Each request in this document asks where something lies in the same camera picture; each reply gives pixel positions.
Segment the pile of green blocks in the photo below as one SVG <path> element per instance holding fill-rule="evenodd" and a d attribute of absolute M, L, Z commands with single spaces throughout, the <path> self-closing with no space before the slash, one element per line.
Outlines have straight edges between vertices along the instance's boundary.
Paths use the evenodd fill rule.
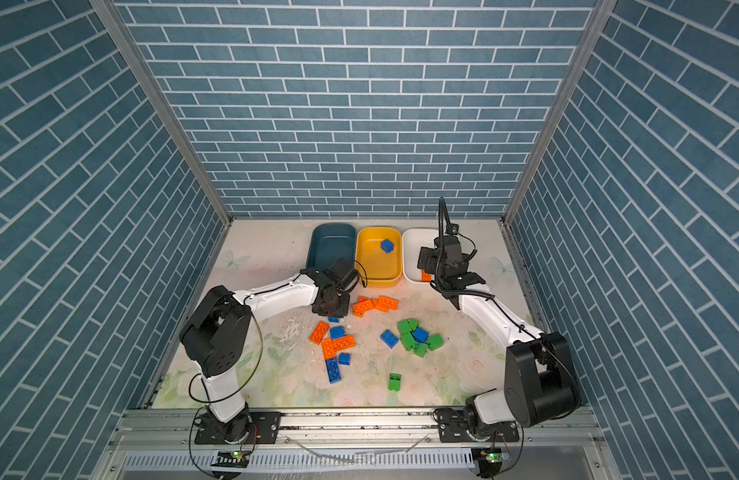
<path fill-rule="evenodd" d="M 441 338 L 439 333 L 429 336 L 426 331 L 419 328 L 419 324 L 420 323 L 415 319 L 407 319 L 402 320 L 396 325 L 399 327 L 399 333 L 401 334 L 404 350 L 407 352 L 412 351 L 415 355 L 422 358 L 428 350 L 433 351 L 444 345 L 444 340 Z M 415 339 L 416 336 L 418 338 L 422 338 L 420 334 L 415 334 L 416 331 L 428 337 L 425 342 L 418 342 Z"/>

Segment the blue brick wall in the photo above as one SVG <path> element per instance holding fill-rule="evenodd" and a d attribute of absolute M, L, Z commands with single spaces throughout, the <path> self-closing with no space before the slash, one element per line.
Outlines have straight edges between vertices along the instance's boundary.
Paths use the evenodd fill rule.
<path fill-rule="evenodd" d="M 624 477 L 739 480 L 739 2 L 617 3 L 515 232 Z"/>
<path fill-rule="evenodd" d="M 218 217 L 86 0 L 0 0 L 0 478 L 89 475 Z"/>
<path fill-rule="evenodd" d="M 241 3 L 117 2 L 235 216 L 497 217 L 595 1 Z"/>

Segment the dark blue tray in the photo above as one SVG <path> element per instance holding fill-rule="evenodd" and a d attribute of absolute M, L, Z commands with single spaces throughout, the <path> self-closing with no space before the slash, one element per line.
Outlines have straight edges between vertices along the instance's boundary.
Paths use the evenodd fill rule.
<path fill-rule="evenodd" d="M 356 258 L 356 229 L 348 224 L 324 224 L 314 229 L 308 248 L 306 267 L 319 270 L 330 268 L 339 258 L 354 264 Z"/>

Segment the green lego brick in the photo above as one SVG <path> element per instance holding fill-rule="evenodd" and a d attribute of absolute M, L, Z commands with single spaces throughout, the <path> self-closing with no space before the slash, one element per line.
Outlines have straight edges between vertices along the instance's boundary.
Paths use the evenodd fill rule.
<path fill-rule="evenodd" d="M 417 342 L 413 339 L 412 333 L 407 332 L 402 335 L 402 346 L 407 352 L 415 348 L 416 344 Z"/>
<path fill-rule="evenodd" d="M 396 323 L 396 326 L 399 327 L 399 334 L 404 335 L 405 333 L 411 333 L 413 330 L 409 328 L 409 321 L 408 320 L 402 320 L 399 323 Z"/>
<path fill-rule="evenodd" d="M 415 355 L 419 356 L 421 359 L 425 356 L 425 352 L 428 352 L 428 346 L 425 343 L 418 343 L 415 346 Z"/>
<path fill-rule="evenodd" d="M 388 379 L 388 389 L 396 390 L 398 392 L 399 389 L 401 388 L 402 388 L 402 376 L 399 375 L 398 373 L 392 373 Z"/>
<path fill-rule="evenodd" d="M 441 335 L 439 333 L 436 333 L 435 335 L 428 337 L 428 341 L 426 341 L 426 343 L 428 343 L 429 350 L 433 351 L 444 345 L 444 340 L 441 339 Z"/>

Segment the floral tablecloth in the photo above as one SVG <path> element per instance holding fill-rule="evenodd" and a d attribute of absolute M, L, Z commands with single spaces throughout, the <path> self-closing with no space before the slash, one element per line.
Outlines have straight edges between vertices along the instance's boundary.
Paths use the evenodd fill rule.
<path fill-rule="evenodd" d="M 304 266 L 310 232 L 317 223 L 265 222 L 234 223 L 205 291 L 219 283 L 231 290 L 262 286 L 295 274 Z M 419 221 L 408 226 L 398 225 L 400 223 L 392 226 L 400 230 L 431 226 Z M 356 222 L 357 229 L 364 224 Z M 484 277 L 515 312 L 529 320 L 497 223 L 472 220 L 460 224 L 461 231 L 467 231 L 479 245 L 472 269 Z M 351 364 L 340 366 L 342 380 L 330 385 L 321 347 L 308 340 L 318 321 L 324 318 L 314 315 L 309 306 L 295 308 L 260 322 L 264 335 L 262 360 L 242 391 L 251 406 L 461 405 L 468 396 L 502 386 L 505 357 L 501 349 L 473 320 L 430 288 L 408 285 L 402 278 L 393 288 L 363 289 L 359 286 L 351 295 L 352 299 L 358 295 L 391 296 L 399 301 L 399 308 L 388 313 L 373 310 L 364 318 L 349 315 L 342 319 L 340 325 L 345 327 L 346 333 L 353 334 L 356 341 L 354 348 L 346 350 L 351 354 Z M 417 319 L 429 333 L 441 334 L 444 346 L 427 352 L 422 359 L 404 351 L 401 343 L 393 349 L 388 348 L 380 334 L 389 329 L 398 335 L 395 324 L 406 318 Z M 259 352 L 258 332 L 250 326 L 244 353 L 237 364 L 240 382 L 249 377 Z M 153 408 L 198 407 L 188 397 L 188 382 L 196 372 L 179 346 Z M 391 372 L 402 376 L 399 392 L 388 389 Z M 203 396 L 197 382 L 194 382 L 194 396 Z"/>

